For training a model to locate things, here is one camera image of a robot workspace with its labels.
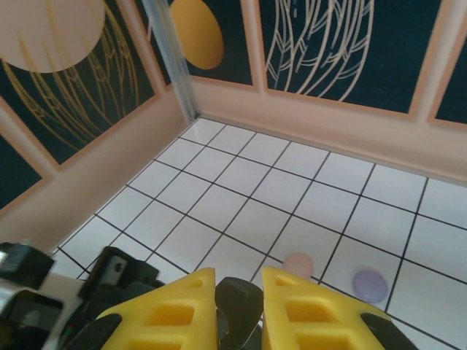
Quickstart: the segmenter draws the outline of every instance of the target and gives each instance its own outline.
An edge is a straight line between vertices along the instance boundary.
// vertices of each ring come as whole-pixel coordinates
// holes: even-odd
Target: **beige circle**
[[[104,22],[102,0],[2,0],[0,57],[39,73],[69,68],[96,46]],[[20,38],[34,67],[23,54]]]

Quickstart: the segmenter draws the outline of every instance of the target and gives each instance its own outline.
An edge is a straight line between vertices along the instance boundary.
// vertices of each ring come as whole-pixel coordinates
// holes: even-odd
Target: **white tile floor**
[[[261,285],[293,252],[312,281],[353,296],[376,268],[377,306],[420,350],[467,347],[467,188],[200,119],[60,244],[54,270],[85,278],[117,246],[170,282],[212,266]]]

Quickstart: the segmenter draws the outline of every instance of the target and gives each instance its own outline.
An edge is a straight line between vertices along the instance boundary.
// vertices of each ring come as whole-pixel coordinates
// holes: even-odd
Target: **pink ball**
[[[313,260],[304,253],[294,253],[284,260],[282,268],[303,279],[309,279],[313,274]]]

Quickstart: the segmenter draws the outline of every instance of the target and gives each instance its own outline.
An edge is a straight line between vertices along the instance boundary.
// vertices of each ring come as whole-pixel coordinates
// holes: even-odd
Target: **floor tile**
[[[257,133],[250,143],[240,152],[242,157],[272,166],[288,141]]]
[[[187,274],[178,267],[172,265],[170,262],[162,259],[156,254],[151,255],[147,260],[147,263],[160,271],[158,280],[165,284],[172,283],[177,279],[187,276]]]
[[[90,272],[93,270],[94,266],[95,266],[96,263],[97,263],[97,259],[98,259],[98,257],[99,257],[100,254],[101,254],[101,253],[99,253],[99,254],[97,255],[97,257],[93,260],[93,262],[92,262],[91,264],[89,264],[88,266],[86,266],[86,270],[88,270],[88,271],[90,271]]]
[[[226,233],[267,253],[289,216],[283,211],[248,200]]]
[[[130,183],[130,186],[155,198],[178,173],[177,169],[153,162]]]
[[[416,211],[425,177],[376,166],[363,195],[407,210]]]
[[[87,273],[86,271],[84,271],[83,273],[81,273],[79,276],[78,276],[78,279],[81,280],[81,281],[86,281],[89,277],[89,273]]]
[[[253,198],[292,212],[304,195],[310,180],[272,169],[253,193]]]
[[[209,186],[210,183],[208,181],[201,180],[187,173],[181,173],[158,196],[158,200],[186,213]]]
[[[55,263],[53,264],[51,270],[52,273],[57,273],[58,275],[75,279],[84,271],[78,264],[67,257],[63,252],[56,252],[53,256],[53,259]]]
[[[189,217],[175,228],[158,248],[158,253],[188,272],[193,272],[220,233]]]
[[[373,168],[373,163],[331,153],[316,180],[360,194]]]
[[[408,211],[361,198],[345,235],[402,256],[414,216]]]
[[[154,160],[151,160],[151,161],[150,161],[148,164],[146,164],[143,168],[139,169],[139,171],[138,171],[137,173],[135,173],[134,176],[131,177],[131,179],[129,179],[126,183],[127,183],[127,184],[130,184],[133,180],[135,180],[135,178],[137,178],[144,170],[146,170],[146,168],[147,168],[148,166],[150,166],[151,164],[153,164],[153,161],[154,161]]]
[[[203,149],[203,146],[184,139],[177,139],[157,160],[183,169]]]
[[[127,187],[99,213],[99,216],[124,230],[150,202],[151,198]]]
[[[155,249],[182,218],[183,215],[178,211],[152,202],[125,232],[145,246]]]
[[[233,160],[233,155],[205,148],[186,167],[185,171],[200,176],[208,181],[214,181]]]
[[[389,313],[459,349],[467,344],[467,285],[403,262]]]
[[[269,167],[262,164],[243,158],[235,158],[216,181],[216,184],[244,195],[251,195],[268,170]]]
[[[243,195],[213,185],[188,214],[224,231],[246,200]]]
[[[200,144],[208,144],[223,127],[224,124],[220,122],[199,118],[180,137]]]
[[[249,281],[264,255],[223,236],[208,254],[200,268],[215,268],[216,283],[224,277],[237,277]]]
[[[292,217],[270,255],[284,261],[293,253],[305,253],[313,260],[313,276],[319,279],[338,240],[339,234]]]
[[[58,246],[63,246],[66,242],[68,242],[76,233],[78,233],[83,227],[85,227],[88,222],[91,221],[91,219],[93,219],[94,215],[88,217],[84,222],[82,222],[81,225],[79,225],[77,227],[76,230],[73,230],[64,240],[62,240],[62,242],[59,243]]]
[[[282,268],[282,263],[271,259],[270,257],[267,257],[266,260],[264,260],[261,268],[259,269],[258,273],[256,274],[255,278],[252,280],[254,284],[256,284],[258,287],[263,289],[263,275],[261,274],[261,271],[263,268]]]
[[[141,244],[136,242],[134,239],[128,237],[125,234],[121,234],[115,240],[115,242],[112,243],[112,246],[123,250],[126,254],[129,254],[131,257],[134,257],[137,260],[146,261],[146,259],[152,253],[148,248],[146,248],[145,246],[142,246]]]
[[[125,188],[126,188],[126,187],[122,187],[122,188],[120,188],[116,193],[114,193],[114,194],[112,195],[112,197],[110,197],[104,204],[102,204],[102,205],[99,207],[99,209],[97,209],[97,210],[95,211],[95,214],[98,214],[100,211],[102,211],[102,209],[104,209],[104,208],[107,206],[107,204],[109,204],[110,202],[112,202],[112,201],[114,200],[114,198],[117,197],[117,196],[120,194],[120,192],[122,192]]]
[[[101,254],[102,249],[111,244],[119,234],[119,230],[104,220],[94,217],[62,249],[83,267],[87,267]]]
[[[342,232],[358,196],[314,182],[297,208],[296,215]]]
[[[467,228],[467,187],[428,180],[420,213]]]
[[[466,249],[466,230],[417,217],[406,258],[467,282]]]
[[[428,337],[406,324],[393,320],[393,324],[418,348],[418,350],[452,350],[436,339]]]
[[[313,179],[328,153],[292,142],[274,167]]]
[[[323,281],[356,297],[352,279],[360,269],[370,268],[382,274],[391,290],[399,263],[400,259],[393,255],[343,237]],[[384,310],[386,303],[387,297],[375,306]]]
[[[254,134],[255,133],[253,131],[227,125],[216,137],[214,137],[214,139],[209,143],[209,146],[236,155],[242,150],[243,146],[247,144]]]

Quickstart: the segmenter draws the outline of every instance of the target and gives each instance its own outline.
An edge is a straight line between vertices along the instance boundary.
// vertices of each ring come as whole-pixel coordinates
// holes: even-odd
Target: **small ball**
[[[352,286],[357,297],[370,304],[382,302],[389,292],[387,282],[381,273],[369,268],[355,274]]]
[[[285,258],[282,269],[303,279],[309,279],[313,274],[313,260],[304,253],[295,253]]]

